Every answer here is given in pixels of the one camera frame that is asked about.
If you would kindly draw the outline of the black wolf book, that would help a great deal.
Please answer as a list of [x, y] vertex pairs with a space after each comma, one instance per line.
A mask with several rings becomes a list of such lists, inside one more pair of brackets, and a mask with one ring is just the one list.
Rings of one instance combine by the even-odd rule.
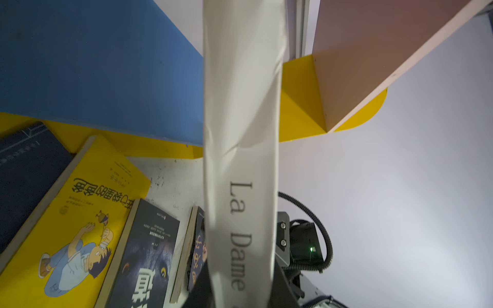
[[95, 307], [163, 307], [180, 222], [144, 199], [127, 219]]

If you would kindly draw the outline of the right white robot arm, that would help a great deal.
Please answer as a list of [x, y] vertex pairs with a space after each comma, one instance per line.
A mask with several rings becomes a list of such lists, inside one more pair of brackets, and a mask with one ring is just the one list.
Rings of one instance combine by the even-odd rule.
[[302, 202], [283, 193], [278, 197], [290, 202], [304, 212], [310, 220], [294, 219], [278, 213], [276, 258], [281, 262], [289, 290], [299, 307], [345, 307], [332, 295], [323, 295], [303, 272], [323, 273], [333, 261], [333, 245], [329, 234], [318, 217]]

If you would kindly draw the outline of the white book brown bars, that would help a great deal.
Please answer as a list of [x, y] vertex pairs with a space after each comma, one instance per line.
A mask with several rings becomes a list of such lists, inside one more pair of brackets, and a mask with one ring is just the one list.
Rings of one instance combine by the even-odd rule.
[[284, 1], [205, 1], [204, 195], [217, 307], [266, 307], [275, 263]]

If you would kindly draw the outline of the yellow cartoon book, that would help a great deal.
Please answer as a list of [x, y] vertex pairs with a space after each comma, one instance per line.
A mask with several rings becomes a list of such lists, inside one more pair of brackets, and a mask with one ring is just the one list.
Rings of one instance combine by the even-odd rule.
[[88, 138], [1, 261], [2, 307], [93, 307], [130, 210], [150, 180], [103, 136]]

